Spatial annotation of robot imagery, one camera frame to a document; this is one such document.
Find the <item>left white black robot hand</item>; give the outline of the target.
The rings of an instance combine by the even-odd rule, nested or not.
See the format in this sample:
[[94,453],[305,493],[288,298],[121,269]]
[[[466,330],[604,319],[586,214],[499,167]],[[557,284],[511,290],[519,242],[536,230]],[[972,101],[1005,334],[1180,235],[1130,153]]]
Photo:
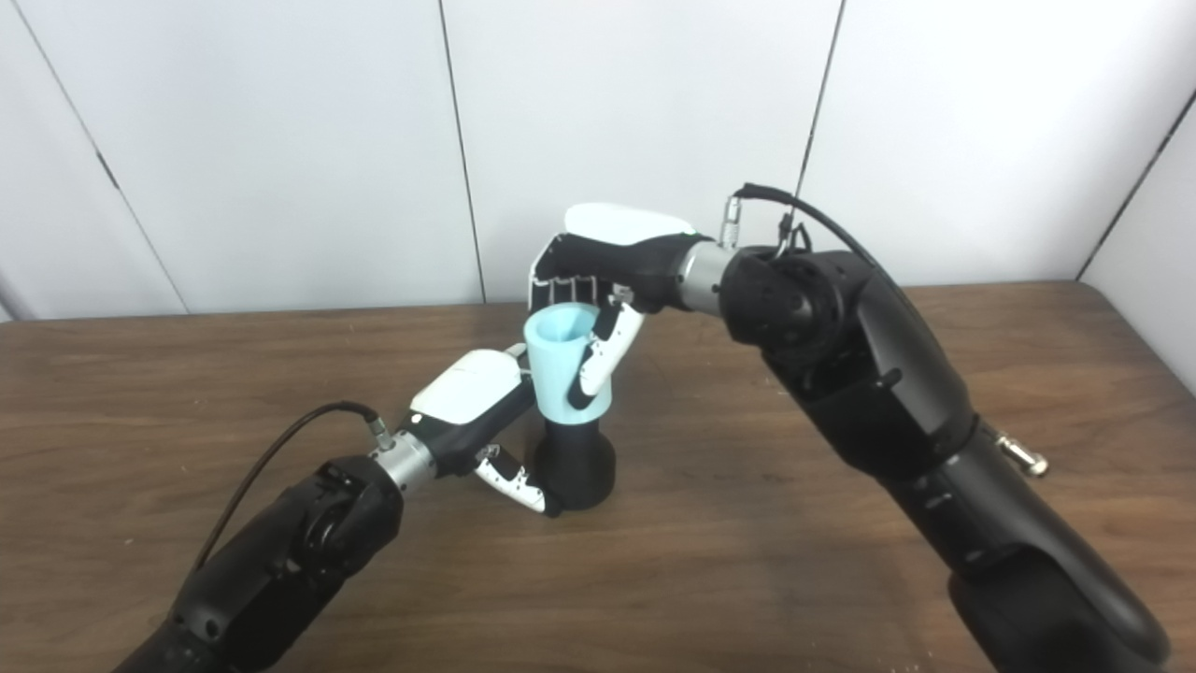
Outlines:
[[521,342],[466,351],[411,400],[401,429],[431,455],[438,479],[478,476],[496,492],[543,516],[561,506],[530,469],[498,442],[533,408],[533,375]]

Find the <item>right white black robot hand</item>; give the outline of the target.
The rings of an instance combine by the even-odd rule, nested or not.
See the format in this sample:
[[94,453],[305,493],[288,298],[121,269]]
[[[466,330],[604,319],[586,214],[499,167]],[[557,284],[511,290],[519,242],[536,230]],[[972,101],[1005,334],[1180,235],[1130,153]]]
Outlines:
[[710,241],[683,219],[620,204],[575,204],[530,268],[531,314],[555,304],[598,310],[565,400],[587,409],[631,349],[646,316],[683,308],[681,273],[691,249]]

